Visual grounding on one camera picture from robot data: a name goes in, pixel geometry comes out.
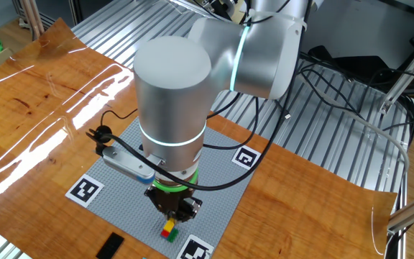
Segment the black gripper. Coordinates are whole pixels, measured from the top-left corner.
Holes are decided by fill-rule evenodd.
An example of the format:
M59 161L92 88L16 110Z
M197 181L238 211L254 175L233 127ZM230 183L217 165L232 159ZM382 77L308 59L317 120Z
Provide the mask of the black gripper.
M145 191L144 195L166 219L173 218L174 212L177 222L187 222L196 217L203 204L200 199L189 199L193 193L189 188L179 192L166 192L157 188L155 191Z

